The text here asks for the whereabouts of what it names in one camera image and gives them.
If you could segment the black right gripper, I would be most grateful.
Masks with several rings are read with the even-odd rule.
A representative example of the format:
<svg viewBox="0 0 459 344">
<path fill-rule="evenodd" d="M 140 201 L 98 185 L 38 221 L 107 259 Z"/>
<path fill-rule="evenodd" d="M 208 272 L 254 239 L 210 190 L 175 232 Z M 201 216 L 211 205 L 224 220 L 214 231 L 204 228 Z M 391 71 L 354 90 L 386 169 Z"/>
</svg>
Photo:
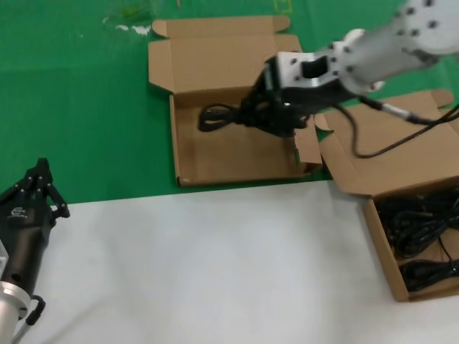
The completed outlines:
<svg viewBox="0 0 459 344">
<path fill-rule="evenodd" d="M 300 87 L 298 82 L 282 86 L 273 80 L 272 87 L 255 87 L 241 101 L 238 122 L 252 123 L 255 128 L 281 138 L 291 138 L 295 130 L 306 128 L 309 115 L 356 97 L 339 80 L 318 87 Z"/>
</svg>

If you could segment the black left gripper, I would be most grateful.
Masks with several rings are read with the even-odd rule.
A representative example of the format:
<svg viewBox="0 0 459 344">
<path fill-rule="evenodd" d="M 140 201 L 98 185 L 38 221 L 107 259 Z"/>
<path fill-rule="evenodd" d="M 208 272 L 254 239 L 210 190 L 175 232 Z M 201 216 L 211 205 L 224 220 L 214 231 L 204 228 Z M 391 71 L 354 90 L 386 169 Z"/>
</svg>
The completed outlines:
<svg viewBox="0 0 459 344">
<path fill-rule="evenodd" d="M 23 199 L 36 190 L 33 199 Z M 56 206 L 54 211 L 47 199 Z M 67 202 L 53 184 L 49 161 L 39 158 L 1 194 L 1 243 L 9 256 L 1 281 L 33 291 L 55 219 L 69 217 Z"/>
</svg>

